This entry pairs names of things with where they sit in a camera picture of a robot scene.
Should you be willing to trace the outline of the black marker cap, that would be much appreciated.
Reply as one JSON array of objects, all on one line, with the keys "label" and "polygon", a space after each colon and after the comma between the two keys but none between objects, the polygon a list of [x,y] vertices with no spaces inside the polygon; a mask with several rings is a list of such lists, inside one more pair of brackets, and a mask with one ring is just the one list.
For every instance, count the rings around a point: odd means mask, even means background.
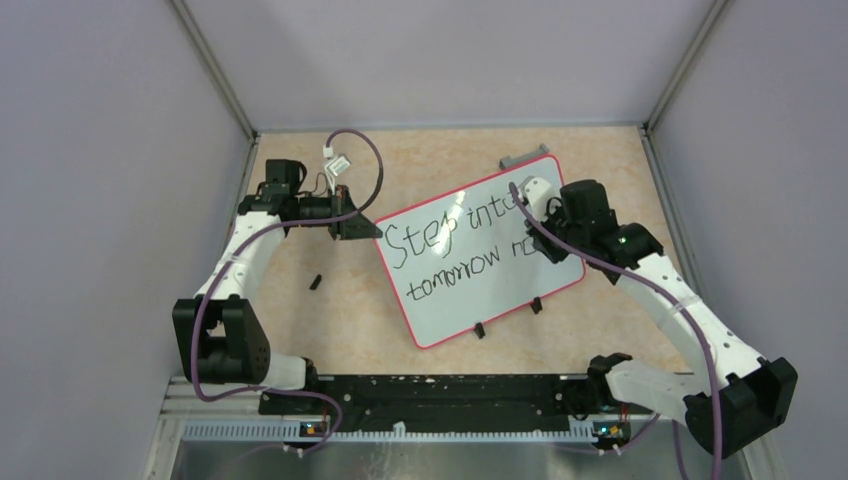
[{"label": "black marker cap", "polygon": [[315,291],[320,286],[322,280],[323,280],[323,276],[321,274],[317,274],[315,276],[315,278],[313,279],[313,281],[311,282],[311,284],[309,286],[309,290]]}]

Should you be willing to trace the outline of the pink framed whiteboard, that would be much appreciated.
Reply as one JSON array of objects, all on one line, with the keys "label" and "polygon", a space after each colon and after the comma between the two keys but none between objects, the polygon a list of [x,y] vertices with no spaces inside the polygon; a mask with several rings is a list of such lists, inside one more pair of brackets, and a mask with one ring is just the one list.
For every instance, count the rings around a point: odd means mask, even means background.
[{"label": "pink framed whiteboard", "polygon": [[415,345],[428,349],[580,282],[578,257],[553,264],[533,246],[508,186],[559,188],[542,155],[377,220],[375,245]]}]

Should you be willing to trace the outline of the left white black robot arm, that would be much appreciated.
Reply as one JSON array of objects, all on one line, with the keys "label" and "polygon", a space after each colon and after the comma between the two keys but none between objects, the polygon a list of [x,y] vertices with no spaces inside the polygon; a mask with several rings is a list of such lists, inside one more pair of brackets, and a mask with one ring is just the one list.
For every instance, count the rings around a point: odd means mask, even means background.
[{"label": "left white black robot arm", "polygon": [[327,227],[334,240],[381,237],[338,181],[350,160],[344,154],[325,157],[322,195],[302,190],[303,163],[267,161],[264,181],[238,206],[232,235],[209,279],[192,297],[176,301],[172,321],[188,381],[279,389],[283,401],[302,414],[319,404],[321,388],[308,378],[309,360],[272,350],[252,300],[293,227]]}]

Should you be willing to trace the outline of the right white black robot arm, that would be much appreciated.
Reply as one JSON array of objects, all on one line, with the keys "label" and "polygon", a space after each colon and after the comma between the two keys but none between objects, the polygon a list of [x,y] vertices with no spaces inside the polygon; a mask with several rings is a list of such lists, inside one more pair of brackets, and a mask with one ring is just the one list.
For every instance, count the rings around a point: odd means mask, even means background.
[{"label": "right white black robot arm", "polygon": [[594,409],[645,407],[683,424],[721,459],[783,424],[797,370],[785,358],[767,359],[721,321],[645,226],[619,222],[600,182],[554,187],[528,177],[510,193],[539,253],[553,264],[578,257],[602,272],[649,314],[691,370],[684,376],[628,354],[597,356],[586,385]]}]

